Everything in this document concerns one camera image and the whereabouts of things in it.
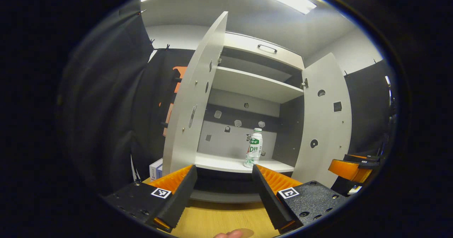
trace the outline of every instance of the open cabinet door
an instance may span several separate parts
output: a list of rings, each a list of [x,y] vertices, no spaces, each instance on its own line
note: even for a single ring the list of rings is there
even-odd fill
[[[343,72],[332,53],[302,71],[304,131],[292,178],[330,188],[337,175],[332,159],[343,159],[351,141],[351,101]]]
[[[228,12],[223,12],[212,24],[187,66],[168,121],[163,175],[195,162],[207,99],[223,49],[227,16]]]

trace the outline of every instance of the drawer handle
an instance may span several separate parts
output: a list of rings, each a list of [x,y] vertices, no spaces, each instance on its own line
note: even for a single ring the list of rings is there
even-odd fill
[[[277,49],[276,48],[272,48],[272,47],[269,47],[269,46],[264,46],[264,47],[271,48],[271,49],[274,50],[274,53],[277,53]]]

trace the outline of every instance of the cabinet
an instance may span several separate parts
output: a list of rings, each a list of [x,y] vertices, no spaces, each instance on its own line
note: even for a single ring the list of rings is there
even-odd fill
[[[281,46],[226,33],[227,18],[227,11],[217,18],[189,62],[168,122],[163,174],[189,164],[251,173],[243,166],[246,136],[264,126],[259,164],[331,186],[336,176],[328,164],[347,153],[351,136],[349,94],[335,57],[305,69],[301,56]]]

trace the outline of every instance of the white bottle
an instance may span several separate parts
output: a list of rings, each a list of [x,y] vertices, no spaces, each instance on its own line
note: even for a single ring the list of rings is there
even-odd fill
[[[254,164],[258,163],[259,156],[261,156],[261,150],[263,148],[263,130],[261,128],[255,128],[249,141],[249,148],[246,153],[246,160],[244,161],[245,167],[252,168]]]

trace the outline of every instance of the human hand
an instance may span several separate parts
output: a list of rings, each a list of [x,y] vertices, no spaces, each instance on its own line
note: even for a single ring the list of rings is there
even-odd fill
[[[241,230],[233,230],[228,233],[219,233],[218,235],[214,236],[214,238],[241,238],[242,231]]]

